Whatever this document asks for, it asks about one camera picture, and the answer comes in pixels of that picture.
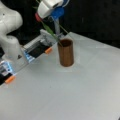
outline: cylindrical container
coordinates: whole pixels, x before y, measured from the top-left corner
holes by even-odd
[[[58,52],[60,64],[64,67],[69,67],[74,63],[73,41],[63,39],[58,43]]]

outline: blue object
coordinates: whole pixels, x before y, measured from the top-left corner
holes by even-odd
[[[6,70],[6,72],[5,72],[6,74],[8,74],[8,73],[14,74],[12,66],[10,65],[10,63],[8,61],[2,61],[0,63],[0,66],[2,66]]]
[[[25,56],[26,56],[26,58],[27,58],[27,60],[28,60],[29,63],[32,62],[35,59],[31,55],[29,55],[27,52],[24,52],[24,54],[25,54]]]
[[[51,17],[56,20],[64,15],[64,8],[63,7],[57,7],[55,10],[51,13]]]

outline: orange object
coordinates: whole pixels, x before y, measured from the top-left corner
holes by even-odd
[[[45,51],[45,53],[46,53],[46,54],[49,54],[51,51],[52,51],[52,48],[50,47],[50,48],[48,48],[48,49]]]
[[[6,83],[6,84],[9,84],[9,83],[11,83],[14,79],[15,79],[15,76],[10,76],[10,77],[5,81],[5,83]]]

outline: white tabletop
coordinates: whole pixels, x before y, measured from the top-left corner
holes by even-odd
[[[70,33],[75,63],[59,64],[57,46],[0,87],[0,120],[118,120],[120,50]]]

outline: cable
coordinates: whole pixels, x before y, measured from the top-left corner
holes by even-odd
[[[66,4],[63,5],[63,7],[66,7],[68,5],[68,3],[70,2],[70,0],[67,0]]]

